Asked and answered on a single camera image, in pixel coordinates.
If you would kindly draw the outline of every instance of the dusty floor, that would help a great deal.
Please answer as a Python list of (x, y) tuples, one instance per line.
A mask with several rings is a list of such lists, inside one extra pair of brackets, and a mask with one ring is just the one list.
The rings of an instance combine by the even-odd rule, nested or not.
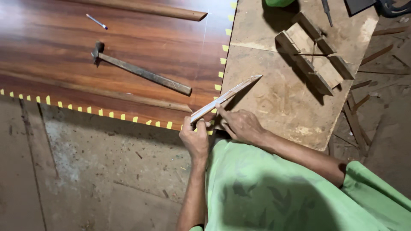
[[(376, 30), (411, 23), (410, 21), (399, 22), (400, 19), (401, 17), (381, 18)], [(405, 37), (406, 32), (373, 37), (365, 56), (390, 44), (399, 44)], [(391, 53), (366, 65), (392, 69), (404, 68), (391, 56)], [(410, 76), (357, 73), (354, 84), (367, 80), (372, 80), (372, 84), (353, 90), (355, 100), (360, 101), (370, 92), (377, 92), (379, 95), (371, 97), (358, 110), (360, 124), (371, 139), (384, 113), (393, 110), (393, 113), (398, 114), (402, 107), (409, 108), (411, 97), (408, 93), (408, 85), (388, 86), (404, 78)], [(6, 116), (7, 124), (2, 126), (3, 136), (24, 139), (25, 130), (20, 119), (18, 100), (1, 96), (0, 102), (2, 106), (12, 108), (14, 112), (13, 115)], [(178, 137), (178, 131), (47, 105), (41, 105), (41, 112), (59, 174), (57, 178), (38, 177), (42, 212), (47, 230), (108, 230), (113, 184), (126, 185), (182, 203), (190, 171), (190, 159)], [(405, 122), (404, 124), (404, 116), (393, 117), (390, 125), (394, 125), (394, 129), (395, 124), (399, 124), (397, 127), (409, 127), (410, 121)], [(345, 135), (346, 139), (355, 142), (349, 134), (350, 128), (343, 113), (338, 120), (336, 131)], [(410, 175), (411, 166), (406, 163), (411, 163), (411, 156), (407, 155), (407, 148), (401, 146), (401, 143), (389, 139), (395, 136), (408, 137), (409, 130), (391, 131), (390, 134), (391, 136), (386, 135), (387, 139), (381, 141), (384, 144), (381, 150), (386, 152), (371, 154), (365, 160), (365, 165), (398, 188), (400, 192), (411, 197), (411, 188), (402, 183), (406, 178), (398, 177)], [(335, 157), (360, 159), (355, 147), (337, 137), (333, 140)], [(2, 147), (13, 143), (7, 139), (2, 139), (1, 142)], [(395, 162), (386, 164), (388, 159), (395, 159)]]

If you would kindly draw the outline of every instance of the green shirt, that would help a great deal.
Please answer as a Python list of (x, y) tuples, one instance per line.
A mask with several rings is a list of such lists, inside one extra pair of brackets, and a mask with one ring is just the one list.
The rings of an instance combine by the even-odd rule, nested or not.
[(206, 231), (411, 230), (411, 201), (357, 161), (347, 165), (342, 189), (301, 165), (233, 141), (218, 142), (209, 164)]

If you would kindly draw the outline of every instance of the hammer head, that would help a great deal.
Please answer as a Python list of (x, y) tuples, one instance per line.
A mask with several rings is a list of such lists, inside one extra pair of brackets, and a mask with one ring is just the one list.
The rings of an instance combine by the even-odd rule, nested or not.
[(96, 46), (94, 50), (91, 52), (91, 56), (93, 56), (94, 63), (97, 64), (97, 58), (99, 57), (99, 53), (104, 51), (104, 43), (100, 41), (96, 41)]

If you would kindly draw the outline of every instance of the hammer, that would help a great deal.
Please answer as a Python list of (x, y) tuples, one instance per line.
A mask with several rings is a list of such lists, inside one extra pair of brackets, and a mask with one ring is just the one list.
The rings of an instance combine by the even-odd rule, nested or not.
[(102, 42), (100, 42), (100, 41), (97, 41), (97, 42), (96, 42), (96, 46), (95, 46), (93, 52), (91, 52), (91, 55), (92, 55), (93, 58), (94, 58), (94, 59), (93, 59), (93, 60), (94, 60), (94, 64), (97, 64), (97, 65), (98, 65), (98, 63), (99, 63), (99, 61), (100, 61), (100, 59), (101, 59), (101, 60), (104, 60), (104, 61), (106, 61), (106, 62), (109, 62), (109, 63), (111, 63), (111, 64), (113, 64), (113, 65), (115, 65), (115, 66), (117, 66), (117, 67), (123, 68), (123, 69), (125, 69), (125, 70), (127, 70), (127, 71), (129, 71), (129, 72), (131, 72), (131, 73), (137, 74), (137, 75), (139, 75), (139, 76), (141, 76), (141, 77), (143, 77), (143, 78), (145, 78), (145, 79), (148, 79), (148, 80), (153, 81), (153, 82), (155, 82), (155, 83), (158, 83), (158, 84), (160, 84), (160, 85), (166, 86), (166, 87), (168, 87), (168, 88), (170, 88), (170, 89), (173, 89), (173, 90), (175, 90), (175, 91), (177, 91), (177, 92), (180, 92), (180, 93), (182, 93), (182, 94), (185, 94), (185, 95), (190, 95), (190, 94), (191, 94), (191, 90), (192, 90), (191, 87), (182, 85), (182, 84), (177, 83), (177, 82), (175, 82), (175, 81), (173, 81), (173, 80), (167, 79), (167, 78), (165, 78), (165, 77), (163, 77), (163, 76), (154, 74), (154, 73), (152, 73), (152, 72), (149, 72), (149, 71), (147, 71), (147, 70), (144, 70), (144, 69), (142, 69), (142, 68), (139, 68), (138, 66), (131, 65), (131, 64), (127, 63), (127, 62), (123, 62), (123, 61), (118, 60), (118, 59), (116, 59), (116, 58), (113, 58), (113, 57), (104, 55), (104, 54), (103, 54), (103, 51), (104, 51), (104, 43), (102, 43)]

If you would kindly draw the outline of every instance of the hand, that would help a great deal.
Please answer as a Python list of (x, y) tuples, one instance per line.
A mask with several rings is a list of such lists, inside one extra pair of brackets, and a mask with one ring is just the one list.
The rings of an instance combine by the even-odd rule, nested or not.
[(235, 140), (256, 145), (267, 132), (261, 126), (257, 117), (249, 111), (240, 109), (237, 112), (230, 112), (224, 110), (224, 107), (220, 104), (216, 104), (215, 108), (225, 120), (221, 122), (221, 125)]
[(192, 164), (205, 164), (208, 157), (208, 135), (206, 127), (210, 123), (201, 119), (197, 122), (197, 132), (193, 130), (190, 124), (191, 117), (186, 116), (179, 133), (179, 137), (187, 148), (191, 156)]

